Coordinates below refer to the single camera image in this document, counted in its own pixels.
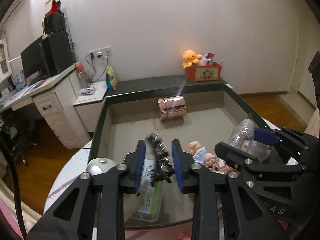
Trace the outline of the clear plastic jar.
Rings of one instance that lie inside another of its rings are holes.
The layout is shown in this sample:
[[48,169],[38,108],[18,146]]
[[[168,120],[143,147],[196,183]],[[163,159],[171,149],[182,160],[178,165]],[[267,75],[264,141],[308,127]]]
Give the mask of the clear plastic jar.
[[228,144],[245,153],[253,155],[263,163],[271,156],[271,149],[268,145],[254,140],[255,125],[250,118],[242,120],[234,127]]

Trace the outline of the pink pig doll figurine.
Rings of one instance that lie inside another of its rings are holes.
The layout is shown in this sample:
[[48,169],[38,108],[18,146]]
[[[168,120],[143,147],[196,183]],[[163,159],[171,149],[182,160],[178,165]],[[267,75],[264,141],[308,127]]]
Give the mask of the pink pig doll figurine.
[[224,160],[216,156],[215,153],[207,152],[205,147],[202,147],[198,141],[192,141],[188,144],[189,152],[193,155],[193,160],[212,172],[226,174],[227,165]]

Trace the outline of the white astronaut figurine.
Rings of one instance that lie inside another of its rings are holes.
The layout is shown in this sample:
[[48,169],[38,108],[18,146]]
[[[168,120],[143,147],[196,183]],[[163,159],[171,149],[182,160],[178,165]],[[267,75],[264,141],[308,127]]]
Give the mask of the white astronaut figurine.
[[90,173],[92,176],[108,172],[111,168],[115,167],[117,164],[108,158],[95,158],[92,159],[87,167],[86,172]]

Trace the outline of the black spiky hair brush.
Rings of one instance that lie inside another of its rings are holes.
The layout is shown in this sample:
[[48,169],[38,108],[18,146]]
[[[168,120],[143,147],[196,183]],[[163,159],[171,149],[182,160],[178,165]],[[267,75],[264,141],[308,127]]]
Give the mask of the black spiky hair brush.
[[151,185],[153,186],[159,181],[171,183],[170,177],[175,174],[175,170],[168,159],[169,152],[167,151],[163,140],[157,133],[151,133],[146,136],[146,142],[152,148],[152,154],[155,158],[155,173],[152,177]]

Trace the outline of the clear green label box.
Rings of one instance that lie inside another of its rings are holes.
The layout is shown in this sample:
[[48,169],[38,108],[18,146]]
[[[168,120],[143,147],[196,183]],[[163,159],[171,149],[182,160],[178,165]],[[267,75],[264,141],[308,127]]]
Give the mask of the clear green label box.
[[148,189],[139,209],[131,216],[144,222],[155,222],[160,214],[162,205],[163,181],[153,183],[156,173],[154,156],[146,155],[142,173],[142,182],[148,181]]

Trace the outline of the striped white table cloth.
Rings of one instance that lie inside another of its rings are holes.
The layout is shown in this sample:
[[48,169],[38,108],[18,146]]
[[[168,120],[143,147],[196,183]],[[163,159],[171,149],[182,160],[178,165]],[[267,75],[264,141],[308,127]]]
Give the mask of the striped white table cloth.
[[[55,179],[52,188],[46,199],[44,213],[57,201],[57,199],[71,186],[71,184],[86,171],[89,158],[89,150],[92,143],[87,143],[83,148],[78,150],[75,155],[62,168]],[[191,222],[183,223],[176,226],[150,230],[126,230],[126,239],[191,239]]]

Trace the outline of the rose gold metal tin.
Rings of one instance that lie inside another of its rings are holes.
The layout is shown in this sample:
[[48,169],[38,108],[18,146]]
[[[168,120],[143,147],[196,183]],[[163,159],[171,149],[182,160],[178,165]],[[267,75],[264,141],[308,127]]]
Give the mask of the rose gold metal tin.
[[187,108],[183,96],[158,99],[161,121],[180,118],[186,115]]

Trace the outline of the red toy storage box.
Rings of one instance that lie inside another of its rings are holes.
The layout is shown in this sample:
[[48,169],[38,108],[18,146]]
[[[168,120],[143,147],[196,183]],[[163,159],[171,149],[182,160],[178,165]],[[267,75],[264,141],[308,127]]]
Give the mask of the red toy storage box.
[[222,67],[219,64],[207,66],[191,66],[185,74],[191,82],[219,81]]

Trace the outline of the purple plush toy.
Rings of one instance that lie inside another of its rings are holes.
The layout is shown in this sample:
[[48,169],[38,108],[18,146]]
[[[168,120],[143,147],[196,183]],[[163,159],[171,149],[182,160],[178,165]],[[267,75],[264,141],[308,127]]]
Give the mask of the purple plush toy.
[[199,63],[197,64],[198,66],[207,66],[211,61],[211,58],[207,55],[204,54],[202,56],[202,59],[200,59]]

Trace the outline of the orange octopus plush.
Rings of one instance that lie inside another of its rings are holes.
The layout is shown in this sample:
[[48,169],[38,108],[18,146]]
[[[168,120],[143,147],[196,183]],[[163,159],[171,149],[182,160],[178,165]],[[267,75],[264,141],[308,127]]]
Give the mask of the orange octopus plush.
[[186,50],[182,55],[182,59],[182,67],[185,69],[191,67],[193,64],[198,64],[200,59],[202,59],[202,55],[195,53],[193,50]]

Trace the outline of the black computer monitor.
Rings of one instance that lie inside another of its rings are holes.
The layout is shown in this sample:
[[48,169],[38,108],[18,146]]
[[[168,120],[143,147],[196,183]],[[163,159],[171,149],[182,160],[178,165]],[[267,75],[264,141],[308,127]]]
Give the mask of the black computer monitor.
[[31,43],[21,52],[21,60],[25,78],[40,73],[40,76],[48,77],[47,60],[42,46],[42,36]]

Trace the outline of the black computer tower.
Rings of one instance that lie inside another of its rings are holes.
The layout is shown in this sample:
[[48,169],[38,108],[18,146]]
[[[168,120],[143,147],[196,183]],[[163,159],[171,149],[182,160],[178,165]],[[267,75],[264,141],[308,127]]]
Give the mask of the black computer tower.
[[66,31],[53,33],[41,41],[44,66],[48,76],[60,74],[74,64]]

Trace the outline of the white glass door cabinet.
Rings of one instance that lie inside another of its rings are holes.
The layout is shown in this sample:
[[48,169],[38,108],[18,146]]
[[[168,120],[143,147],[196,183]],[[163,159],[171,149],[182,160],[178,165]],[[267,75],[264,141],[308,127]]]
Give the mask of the white glass door cabinet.
[[6,38],[2,38],[0,43],[0,64],[0,80],[3,82],[12,75]]

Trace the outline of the black speaker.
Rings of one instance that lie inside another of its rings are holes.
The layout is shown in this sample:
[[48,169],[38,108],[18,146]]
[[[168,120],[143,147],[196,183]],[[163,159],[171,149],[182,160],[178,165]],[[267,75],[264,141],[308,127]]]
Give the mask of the black speaker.
[[51,34],[66,31],[65,16],[62,12],[55,12],[43,19],[44,33]]

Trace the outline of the wall power outlet strip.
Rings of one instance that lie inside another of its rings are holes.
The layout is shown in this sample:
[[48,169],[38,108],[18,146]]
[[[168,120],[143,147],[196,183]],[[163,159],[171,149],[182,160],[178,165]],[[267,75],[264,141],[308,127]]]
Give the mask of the wall power outlet strip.
[[88,55],[93,55],[94,57],[98,57],[99,55],[112,56],[113,54],[112,54],[112,48],[110,46],[108,46],[105,48],[89,51]]

